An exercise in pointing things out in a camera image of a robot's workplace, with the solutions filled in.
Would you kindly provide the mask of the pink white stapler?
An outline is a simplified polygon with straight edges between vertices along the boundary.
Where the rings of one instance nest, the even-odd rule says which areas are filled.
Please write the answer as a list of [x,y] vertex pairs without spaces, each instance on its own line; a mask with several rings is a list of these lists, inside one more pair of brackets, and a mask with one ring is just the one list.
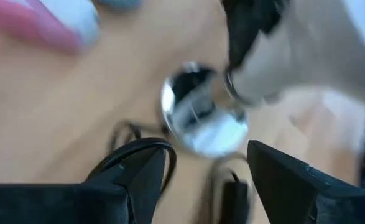
[[0,0],[0,30],[76,53],[98,40],[99,14],[90,0]]

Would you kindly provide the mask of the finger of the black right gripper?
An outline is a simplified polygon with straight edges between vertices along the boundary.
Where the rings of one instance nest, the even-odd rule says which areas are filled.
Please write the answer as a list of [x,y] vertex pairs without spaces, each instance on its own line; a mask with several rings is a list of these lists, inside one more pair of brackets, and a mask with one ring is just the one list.
[[290,0],[221,0],[229,37],[228,70],[238,68],[255,38],[270,34]]

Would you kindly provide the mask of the white globe lightbulb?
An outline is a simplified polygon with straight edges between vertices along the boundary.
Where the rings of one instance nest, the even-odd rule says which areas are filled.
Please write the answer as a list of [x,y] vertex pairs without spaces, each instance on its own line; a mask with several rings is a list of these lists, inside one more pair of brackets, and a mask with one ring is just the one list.
[[231,73],[237,98],[257,103],[295,86],[365,102],[365,0],[291,0]]

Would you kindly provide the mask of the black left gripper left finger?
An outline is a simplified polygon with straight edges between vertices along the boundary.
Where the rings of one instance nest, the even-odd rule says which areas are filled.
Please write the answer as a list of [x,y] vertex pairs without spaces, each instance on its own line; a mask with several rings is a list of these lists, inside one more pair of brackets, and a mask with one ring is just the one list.
[[0,224],[150,224],[164,167],[149,149],[79,184],[0,184]]

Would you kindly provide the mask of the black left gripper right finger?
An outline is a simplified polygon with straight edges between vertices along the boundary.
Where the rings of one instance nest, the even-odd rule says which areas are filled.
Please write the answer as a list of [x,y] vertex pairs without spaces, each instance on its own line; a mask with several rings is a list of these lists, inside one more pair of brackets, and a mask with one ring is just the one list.
[[365,190],[260,141],[247,163],[270,224],[365,224]]

